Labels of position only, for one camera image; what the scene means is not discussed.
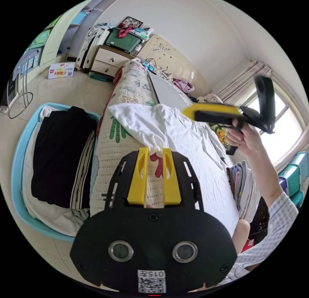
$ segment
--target picture frame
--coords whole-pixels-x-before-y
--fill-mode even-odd
[[[139,20],[136,20],[136,19],[134,19],[134,18],[131,18],[131,17],[126,17],[123,21],[122,21],[122,23],[124,23],[125,25],[127,25],[127,26],[131,26],[131,27],[133,27],[133,28],[135,28],[135,27],[140,27],[142,24],[143,24],[143,22],[141,22],[141,21],[139,21]]]

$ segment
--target printed number label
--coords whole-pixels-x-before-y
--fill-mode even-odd
[[[138,270],[139,293],[166,293],[165,271]]]

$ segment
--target leg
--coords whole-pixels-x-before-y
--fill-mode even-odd
[[[239,254],[246,244],[249,237],[250,224],[249,222],[241,219],[235,228],[234,234],[232,236],[232,241],[234,243],[237,254]]]

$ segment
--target green leaf print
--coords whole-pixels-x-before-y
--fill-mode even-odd
[[[154,106],[155,103],[154,103],[153,101],[147,101],[147,102],[146,102],[146,105],[148,105],[148,106]]]
[[[111,117],[111,119],[113,119],[112,122],[112,126],[110,128],[110,133],[109,133],[109,139],[116,139],[116,143],[120,142],[120,134],[122,136],[122,138],[126,138],[126,135],[131,136],[126,130],[125,128],[120,125],[120,123],[115,119],[115,117]]]

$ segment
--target floor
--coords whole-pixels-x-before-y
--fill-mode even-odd
[[[34,78],[28,84],[28,91],[34,95],[29,107],[15,119],[0,113],[0,184],[10,212],[23,235],[33,248],[55,269],[61,273],[88,285],[73,265],[69,252],[71,243],[44,236],[24,224],[16,215],[11,192],[10,178],[15,147],[19,137],[34,111],[43,103],[55,102],[69,106],[78,106],[101,114],[113,89],[111,82],[90,79],[82,72],[74,72],[72,78],[47,79],[47,71]],[[22,97],[14,104],[11,116],[22,108]]]

